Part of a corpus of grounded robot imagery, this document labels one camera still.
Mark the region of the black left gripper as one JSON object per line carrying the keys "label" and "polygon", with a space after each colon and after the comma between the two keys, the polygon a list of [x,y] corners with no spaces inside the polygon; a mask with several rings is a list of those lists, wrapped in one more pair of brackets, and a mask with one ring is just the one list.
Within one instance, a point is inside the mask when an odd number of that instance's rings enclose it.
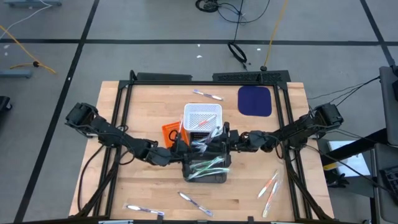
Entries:
{"label": "black left gripper", "polygon": [[182,175],[184,179],[188,179],[192,173],[190,165],[192,158],[224,158],[223,151],[193,151],[189,152],[190,147],[182,140],[181,136],[176,136],[170,148],[170,163],[181,163]]}

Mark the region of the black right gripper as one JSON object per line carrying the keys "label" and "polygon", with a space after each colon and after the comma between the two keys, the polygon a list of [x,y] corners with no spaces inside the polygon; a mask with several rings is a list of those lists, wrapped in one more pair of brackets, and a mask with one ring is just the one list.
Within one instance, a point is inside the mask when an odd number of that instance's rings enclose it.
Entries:
{"label": "black right gripper", "polygon": [[224,122],[222,129],[222,139],[217,139],[216,144],[222,144],[222,146],[215,147],[215,152],[224,153],[224,166],[229,167],[231,165],[231,151],[241,152],[246,151],[247,145],[246,140],[239,135],[238,130],[230,129],[230,123]]}

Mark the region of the green toothbrush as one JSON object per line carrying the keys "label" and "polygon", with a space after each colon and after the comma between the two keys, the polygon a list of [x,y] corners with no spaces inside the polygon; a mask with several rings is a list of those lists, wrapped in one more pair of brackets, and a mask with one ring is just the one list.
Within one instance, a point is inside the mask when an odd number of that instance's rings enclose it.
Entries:
{"label": "green toothbrush", "polygon": [[219,167],[213,167],[211,162],[201,162],[192,165],[192,173],[188,175],[187,180],[204,177],[207,175],[216,174],[221,169]]}
{"label": "green toothbrush", "polygon": [[217,168],[199,170],[196,171],[193,175],[212,175],[212,174],[228,173],[228,172],[229,168],[217,167]]}
{"label": "green toothbrush", "polygon": [[224,161],[224,157],[218,156],[210,161],[204,161],[204,162],[192,164],[192,165],[190,165],[190,168],[191,169],[199,169],[199,168],[211,167],[212,165],[223,162],[223,161]]}

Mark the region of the white perforated plastic basket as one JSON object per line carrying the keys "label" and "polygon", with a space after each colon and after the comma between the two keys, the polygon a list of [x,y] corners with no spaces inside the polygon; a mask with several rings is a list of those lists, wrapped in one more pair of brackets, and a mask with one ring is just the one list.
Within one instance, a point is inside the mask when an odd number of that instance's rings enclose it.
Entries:
{"label": "white perforated plastic basket", "polygon": [[[209,123],[203,126],[197,124],[216,115]],[[184,107],[183,127],[190,133],[209,133],[217,126],[223,125],[222,107],[219,104],[189,103]]]}

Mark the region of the orange perforated plastic basket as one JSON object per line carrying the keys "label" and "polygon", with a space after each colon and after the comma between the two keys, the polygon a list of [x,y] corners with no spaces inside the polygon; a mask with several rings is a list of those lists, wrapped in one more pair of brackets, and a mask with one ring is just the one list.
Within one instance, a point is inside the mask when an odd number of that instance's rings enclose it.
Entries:
{"label": "orange perforated plastic basket", "polygon": [[162,134],[166,147],[172,147],[178,133],[181,134],[182,140],[189,145],[188,134],[179,121],[162,126]]}

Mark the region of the black perforated plastic basket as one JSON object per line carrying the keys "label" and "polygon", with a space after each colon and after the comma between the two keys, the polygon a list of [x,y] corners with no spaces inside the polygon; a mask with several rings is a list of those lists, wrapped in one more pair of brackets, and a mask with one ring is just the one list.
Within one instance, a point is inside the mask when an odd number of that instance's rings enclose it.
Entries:
{"label": "black perforated plastic basket", "polygon": [[213,147],[208,147],[207,151],[214,151],[215,147],[222,146],[221,144],[216,144],[215,141],[220,139],[220,136],[214,138],[214,140],[210,141],[210,133],[190,133],[190,144],[192,141],[208,141],[213,142],[215,145]]}

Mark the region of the smoky translucent grey bin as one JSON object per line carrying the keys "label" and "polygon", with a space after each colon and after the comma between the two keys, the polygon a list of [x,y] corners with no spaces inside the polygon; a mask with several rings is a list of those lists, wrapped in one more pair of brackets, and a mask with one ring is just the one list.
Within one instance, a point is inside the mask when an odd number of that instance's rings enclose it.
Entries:
{"label": "smoky translucent grey bin", "polygon": [[[192,164],[196,164],[199,162],[204,162],[204,161],[210,161],[213,160],[214,158],[208,158],[208,159],[202,159],[202,160],[193,160]],[[224,168],[229,168],[224,166],[224,161],[214,164],[213,167],[224,167]],[[226,182],[228,173],[219,173],[219,174],[212,174],[212,175],[207,175],[204,177],[196,178],[196,179],[191,179],[191,180],[186,180],[186,182],[195,182],[195,183],[206,183],[206,184],[222,184]]]}

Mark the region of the dark blue fabric mat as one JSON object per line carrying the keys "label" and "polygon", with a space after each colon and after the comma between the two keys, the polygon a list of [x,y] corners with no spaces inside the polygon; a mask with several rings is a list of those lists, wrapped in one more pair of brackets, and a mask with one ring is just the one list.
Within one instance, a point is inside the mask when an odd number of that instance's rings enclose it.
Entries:
{"label": "dark blue fabric mat", "polygon": [[242,86],[238,90],[238,110],[245,116],[270,116],[272,113],[270,90],[260,86]]}

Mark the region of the black perforated panel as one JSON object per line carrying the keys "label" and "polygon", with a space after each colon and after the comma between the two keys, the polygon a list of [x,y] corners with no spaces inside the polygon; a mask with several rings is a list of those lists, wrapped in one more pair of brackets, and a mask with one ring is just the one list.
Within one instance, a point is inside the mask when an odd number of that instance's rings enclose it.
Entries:
{"label": "black perforated panel", "polygon": [[215,82],[291,82],[288,70],[214,73],[212,77]]}

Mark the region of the black flat box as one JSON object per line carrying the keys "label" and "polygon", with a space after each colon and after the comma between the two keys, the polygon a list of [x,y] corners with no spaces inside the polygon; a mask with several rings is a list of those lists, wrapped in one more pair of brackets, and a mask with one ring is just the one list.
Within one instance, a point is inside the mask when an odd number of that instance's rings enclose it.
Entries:
{"label": "black flat box", "polygon": [[140,81],[191,81],[191,75],[172,74],[172,73],[144,73],[137,74]]}

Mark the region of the white paper sheet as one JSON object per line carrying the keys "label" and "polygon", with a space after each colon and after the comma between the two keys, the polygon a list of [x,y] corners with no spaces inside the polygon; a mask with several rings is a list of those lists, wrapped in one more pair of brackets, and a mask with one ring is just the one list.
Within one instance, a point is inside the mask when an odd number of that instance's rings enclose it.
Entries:
{"label": "white paper sheet", "polygon": [[[330,151],[334,151],[335,149],[338,149],[342,146],[345,146],[347,144],[351,144],[353,141],[328,141],[328,148]],[[369,171],[368,166],[366,165],[366,162],[364,160],[364,157],[362,154],[357,154],[355,156],[351,156],[347,159],[342,160],[343,163],[346,165],[350,166],[357,172],[359,172],[361,175],[364,176],[370,176],[371,173]],[[341,164],[340,162],[335,162],[332,164],[329,164],[327,166],[324,166],[324,169],[329,171],[337,171],[338,174],[344,174],[345,177],[359,177],[357,173],[352,171],[350,168],[346,167],[345,165]]]}

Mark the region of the black keyboard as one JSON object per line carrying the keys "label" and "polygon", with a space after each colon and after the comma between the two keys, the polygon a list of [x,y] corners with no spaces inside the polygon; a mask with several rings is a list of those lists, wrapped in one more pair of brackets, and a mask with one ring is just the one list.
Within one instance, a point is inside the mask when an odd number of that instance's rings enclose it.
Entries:
{"label": "black keyboard", "polygon": [[398,195],[398,166],[380,170],[384,185]]}

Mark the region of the grey desk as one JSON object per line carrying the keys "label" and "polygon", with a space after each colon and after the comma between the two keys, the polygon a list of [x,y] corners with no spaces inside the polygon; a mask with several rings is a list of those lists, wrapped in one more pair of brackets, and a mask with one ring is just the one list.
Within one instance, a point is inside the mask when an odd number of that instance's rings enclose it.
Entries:
{"label": "grey desk", "polygon": [[[377,182],[383,187],[386,185],[382,181],[380,171],[383,169],[398,166],[398,148],[390,147],[383,144],[374,145],[374,175]],[[383,221],[398,224],[398,205],[393,201],[392,197],[385,190],[378,188],[376,199],[379,205],[380,218]]]}

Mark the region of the grey metal stand foot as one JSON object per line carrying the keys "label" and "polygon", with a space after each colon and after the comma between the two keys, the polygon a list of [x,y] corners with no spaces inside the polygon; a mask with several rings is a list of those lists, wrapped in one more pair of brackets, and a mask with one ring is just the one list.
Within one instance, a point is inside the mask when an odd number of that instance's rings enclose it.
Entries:
{"label": "grey metal stand foot", "polygon": [[0,78],[31,78],[30,70],[0,70]]}

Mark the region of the black chair base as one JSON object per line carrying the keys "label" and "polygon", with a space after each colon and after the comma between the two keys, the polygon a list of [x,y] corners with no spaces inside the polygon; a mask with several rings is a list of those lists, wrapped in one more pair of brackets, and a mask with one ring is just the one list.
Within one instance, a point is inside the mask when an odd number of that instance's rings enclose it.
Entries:
{"label": "black chair base", "polygon": [[0,96],[0,113],[12,109],[10,98],[8,96]]}

